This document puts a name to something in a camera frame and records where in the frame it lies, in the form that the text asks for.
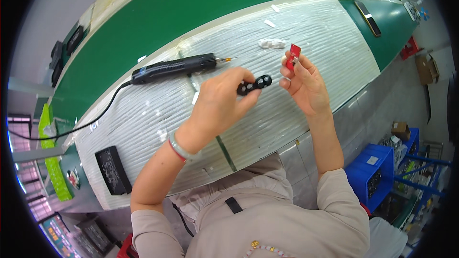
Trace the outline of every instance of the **black tray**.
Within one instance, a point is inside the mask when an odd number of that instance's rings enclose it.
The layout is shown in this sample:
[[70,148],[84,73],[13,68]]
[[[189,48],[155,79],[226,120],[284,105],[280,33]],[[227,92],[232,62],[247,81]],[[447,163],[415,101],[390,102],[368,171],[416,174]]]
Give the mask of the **black tray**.
[[105,184],[112,195],[131,193],[132,186],[118,156],[116,146],[109,146],[95,153],[95,159]]

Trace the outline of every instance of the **phone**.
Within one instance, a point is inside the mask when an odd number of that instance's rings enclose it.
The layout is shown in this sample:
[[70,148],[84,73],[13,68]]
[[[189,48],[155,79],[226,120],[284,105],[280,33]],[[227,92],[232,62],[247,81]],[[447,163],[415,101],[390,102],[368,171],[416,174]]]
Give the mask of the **phone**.
[[375,37],[381,36],[381,30],[379,30],[379,27],[376,25],[376,21],[373,19],[373,16],[371,16],[370,12],[368,12],[368,9],[365,7],[365,5],[360,1],[354,1],[354,3],[360,10],[360,13],[363,15],[365,21],[370,27],[371,32],[373,32],[373,35]]

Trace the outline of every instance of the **cardboard box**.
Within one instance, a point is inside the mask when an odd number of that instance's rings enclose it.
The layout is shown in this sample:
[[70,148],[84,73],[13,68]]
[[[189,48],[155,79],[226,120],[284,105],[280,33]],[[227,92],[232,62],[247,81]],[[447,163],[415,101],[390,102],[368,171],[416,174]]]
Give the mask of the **cardboard box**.
[[429,58],[430,60],[428,60],[427,56],[416,56],[415,58],[421,85],[431,84],[433,79],[436,79],[435,83],[437,83],[440,76],[437,63],[432,57],[429,56]]
[[391,133],[404,141],[409,140],[411,134],[406,122],[393,122]]

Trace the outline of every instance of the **green plastic basket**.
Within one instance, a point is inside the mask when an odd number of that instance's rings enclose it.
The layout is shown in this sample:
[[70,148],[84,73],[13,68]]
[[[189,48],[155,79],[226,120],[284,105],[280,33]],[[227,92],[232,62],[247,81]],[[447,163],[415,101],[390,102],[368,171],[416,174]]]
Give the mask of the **green plastic basket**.
[[[40,116],[40,122],[38,123],[38,136],[40,138],[47,138],[48,135],[44,134],[44,128],[51,124],[49,119],[49,107],[48,104],[43,105],[43,112]],[[53,140],[41,140],[41,148],[52,148],[55,147]],[[49,178],[53,184],[54,191],[56,192],[57,198],[60,201],[66,201],[72,199],[72,194],[69,192],[65,183],[64,175],[60,170],[59,160],[57,157],[45,158],[44,163],[48,169]]]

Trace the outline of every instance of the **woman's left hand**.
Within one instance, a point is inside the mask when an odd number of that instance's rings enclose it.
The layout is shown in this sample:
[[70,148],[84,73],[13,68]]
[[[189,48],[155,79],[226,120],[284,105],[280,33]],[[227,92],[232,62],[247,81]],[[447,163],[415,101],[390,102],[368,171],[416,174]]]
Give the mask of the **woman's left hand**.
[[255,77],[249,70],[236,67],[201,84],[190,118],[175,133],[183,149],[192,154],[199,152],[257,103],[261,89],[251,91],[242,100],[236,99],[241,81],[254,83]]

